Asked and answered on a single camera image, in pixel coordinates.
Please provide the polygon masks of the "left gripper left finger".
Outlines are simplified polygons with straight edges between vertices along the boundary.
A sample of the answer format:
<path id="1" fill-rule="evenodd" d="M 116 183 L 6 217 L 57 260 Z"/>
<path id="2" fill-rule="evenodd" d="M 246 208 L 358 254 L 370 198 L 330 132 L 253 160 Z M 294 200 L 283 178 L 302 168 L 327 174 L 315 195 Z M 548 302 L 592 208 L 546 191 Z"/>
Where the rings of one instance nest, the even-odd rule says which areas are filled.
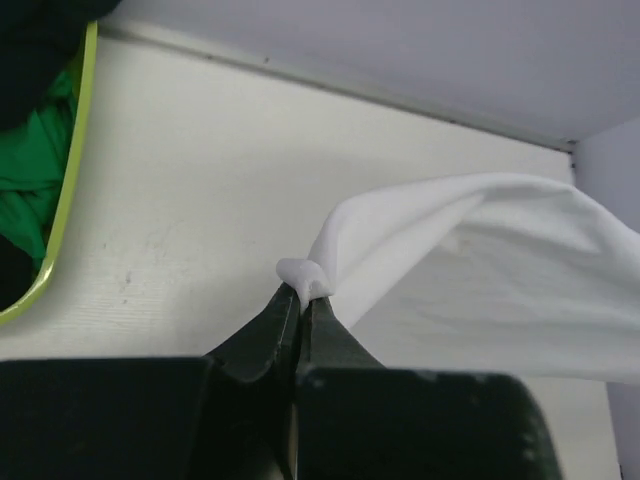
<path id="1" fill-rule="evenodd" d="M 299 300 L 281 284 L 264 309 L 206 355 L 212 362 L 202 411 L 202 477 L 239 479 L 264 453 L 286 479 L 299 359 Z"/>

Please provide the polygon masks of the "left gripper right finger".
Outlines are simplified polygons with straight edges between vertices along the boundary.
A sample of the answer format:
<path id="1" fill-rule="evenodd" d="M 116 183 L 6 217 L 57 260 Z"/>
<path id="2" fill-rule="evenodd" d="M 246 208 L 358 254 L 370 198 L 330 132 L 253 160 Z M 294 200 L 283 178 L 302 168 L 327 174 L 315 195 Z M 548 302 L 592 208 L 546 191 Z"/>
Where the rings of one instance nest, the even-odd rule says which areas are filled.
<path id="1" fill-rule="evenodd" d="M 494 408 L 471 376 L 383 366 L 326 300 L 303 320 L 298 478 L 499 478 Z"/>

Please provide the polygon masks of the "white t shirt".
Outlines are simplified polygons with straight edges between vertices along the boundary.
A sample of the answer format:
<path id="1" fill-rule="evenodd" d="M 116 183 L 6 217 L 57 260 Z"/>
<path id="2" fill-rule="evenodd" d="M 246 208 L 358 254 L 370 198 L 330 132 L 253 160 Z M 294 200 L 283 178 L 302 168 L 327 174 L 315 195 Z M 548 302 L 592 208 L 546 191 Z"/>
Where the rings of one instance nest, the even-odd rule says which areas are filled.
<path id="1" fill-rule="evenodd" d="M 386 365 L 639 380 L 639 236 L 565 183 L 492 173 L 373 190 L 276 269 Z"/>

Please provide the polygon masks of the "lime green plastic basket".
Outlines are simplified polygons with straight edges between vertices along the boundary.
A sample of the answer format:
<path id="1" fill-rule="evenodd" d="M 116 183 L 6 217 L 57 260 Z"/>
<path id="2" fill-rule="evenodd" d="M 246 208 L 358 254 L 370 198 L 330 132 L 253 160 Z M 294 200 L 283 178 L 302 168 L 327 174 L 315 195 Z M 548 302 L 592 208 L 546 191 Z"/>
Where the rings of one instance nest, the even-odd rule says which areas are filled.
<path id="1" fill-rule="evenodd" d="M 73 93 L 77 100 L 77 112 L 65 176 L 48 237 L 46 256 L 41 263 L 41 268 L 35 276 L 34 282 L 27 292 L 12 306 L 1 312 L 2 325 L 24 314 L 36 302 L 46 291 L 53 272 L 55 271 L 74 199 L 79 168 L 83 158 L 94 84 L 97 43 L 98 23 L 94 21 L 87 25 L 84 43 L 68 67 L 73 80 Z"/>

